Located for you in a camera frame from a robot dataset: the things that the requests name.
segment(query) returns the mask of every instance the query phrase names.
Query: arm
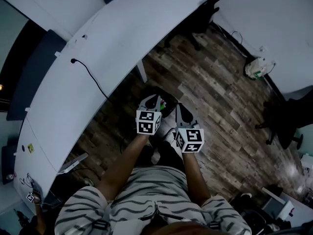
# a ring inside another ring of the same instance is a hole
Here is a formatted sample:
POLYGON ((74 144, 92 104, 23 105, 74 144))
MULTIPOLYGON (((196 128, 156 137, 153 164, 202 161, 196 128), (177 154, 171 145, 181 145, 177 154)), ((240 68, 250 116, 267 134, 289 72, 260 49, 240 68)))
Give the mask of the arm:
POLYGON ((36 231, 38 231, 41 235, 44 235, 46 226, 45 226, 45 220, 43 216, 43 209, 41 208, 41 196, 39 191, 33 190, 33 196, 34 196, 34 204, 35 204, 35 211, 37 216, 37 226, 35 227, 36 231))
POLYGON ((35 211, 37 216, 37 226, 35 227, 36 231, 38 231, 41 235, 44 235, 46 226, 43 216, 43 210, 40 204, 35 204, 35 211))
POLYGON ((191 201, 199 206, 208 200, 211 195, 201 174, 197 159, 193 153, 183 153, 188 192, 191 201))
POLYGON ((101 178, 97 189, 107 201, 114 200, 127 182, 142 148, 146 145, 148 135, 137 135, 127 146, 123 154, 108 168, 101 178))

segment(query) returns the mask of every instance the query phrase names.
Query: curved desk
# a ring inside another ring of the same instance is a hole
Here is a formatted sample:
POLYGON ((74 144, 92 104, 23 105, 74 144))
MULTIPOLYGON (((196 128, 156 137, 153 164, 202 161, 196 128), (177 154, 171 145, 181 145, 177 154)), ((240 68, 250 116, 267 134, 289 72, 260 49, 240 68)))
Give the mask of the curved desk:
MULTIPOLYGON (((109 96, 136 64, 203 1, 114 0, 68 42, 43 79, 26 117, 34 134, 32 138, 45 155, 45 163, 54 169, 49 178, 44 173, 36 178, 44 196, 80 135, 105 102, 86 69, 70 60, 82 61, 109 96)), ((24 124, 20 140, 27 139, 25 128, 24 124)), ((32 143, 32 138, 25 142, 32 143)), ((29 168, 43 163, 41 158, 33 159, 33 154, 16 157, 16 165, 24 164, 22 168, 16 167, 17 180, 29 168)))

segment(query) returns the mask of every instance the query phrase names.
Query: striped shirt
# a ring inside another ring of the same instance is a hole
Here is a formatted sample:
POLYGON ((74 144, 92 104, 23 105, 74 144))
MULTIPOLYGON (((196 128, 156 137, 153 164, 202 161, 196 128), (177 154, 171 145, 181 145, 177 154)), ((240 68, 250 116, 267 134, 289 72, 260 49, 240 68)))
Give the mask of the striped shirt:
POLYGON ((159 215, 168 224, 195 221, 231 235, 251 235, 243 218, 221 196, 201 207, 188 196, 186 175, 167 166, 136 167, 108 203, 93 187, 77 191, 55 223, 57 235, 138 235, 159 215))

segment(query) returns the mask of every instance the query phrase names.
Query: leg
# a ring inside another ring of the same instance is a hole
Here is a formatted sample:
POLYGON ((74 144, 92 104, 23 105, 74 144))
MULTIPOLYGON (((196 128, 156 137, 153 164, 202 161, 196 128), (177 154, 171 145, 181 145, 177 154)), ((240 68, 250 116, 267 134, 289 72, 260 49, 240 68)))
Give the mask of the leg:
POLYGON ((161 156, 157 165, 173 167, 181 172, 185 173, 184 163, 180 156, 176 153, 175 149, 169 142, 162 142, 158 146, 158 152, 161 156))
POLYGON ((172 30, 170 32, 170 34, 167 36, 167 38, 165 39, 165 42, 164 42, 164 46, 166 48, 169 48, 171 47, 171 44, 170 44, 170 41, 176 36, 176 32, 174 30, 172 30))
POLYGON ((137 65, 136 65, 136 70, 140 76, 140 79, 142 82, 146 83, 147 82, 147 75, 145 72, 145 68, 143 67, 142 60, 140 60, 137 65))
POLYGON ((142 152, 140 153, 135 167, 137 166, 153 166, 151 162, 151 157, 154 154, 154 149, 150 145, 146 145, 143 147, 142 152))
POLYGON ((192 33, 185 33, 186 38, 191 42, 191 44, 195 47, 195 50, 200 50, 200 45, 197 40, 194 38, 192 33))

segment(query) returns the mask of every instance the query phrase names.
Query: black sticker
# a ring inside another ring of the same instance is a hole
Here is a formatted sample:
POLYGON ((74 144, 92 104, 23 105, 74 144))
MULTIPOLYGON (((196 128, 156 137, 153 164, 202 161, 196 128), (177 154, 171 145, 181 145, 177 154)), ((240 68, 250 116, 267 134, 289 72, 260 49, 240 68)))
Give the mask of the black sticker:
POLYGON ((158 117, 157 121, 156 121, 156 129, 155 131, 158 129, 158 127, 160 126, 161 124, 161 115, 158 117))
POLYGON ((188 142, 202 142, 200 130, 186 130, 188 142))
POLYGON ((180 149, 182 149, 185 145, 185 141, 184 141, 184 139, 182 139, 180 132, 178 132, 178 134, 177 134, 176 144, 180 147, 180 149))
POLYGON ((153 133, 153 123, 139 122, 139 132, 141 133, 153 133))
POLYGON ((186 146, 186 149, 185 149, 185 152, 188 151, 188 152, 198 152, 199 149, 200 149, 200 146, 201 146, 201 143, 189 143, 187 144, 186 146))
POLYGON ((153 112, 141 112, 139 116, 139 120, 148 120, 152 121, 154 118, 154 113, 153 112))
POLYGON ((32 195, 28 194, 28 195, 27 195, 27 199, 28 199, 30 202, 32 202, 33 199, 34 199, 34 197, 33 197, 32 195))

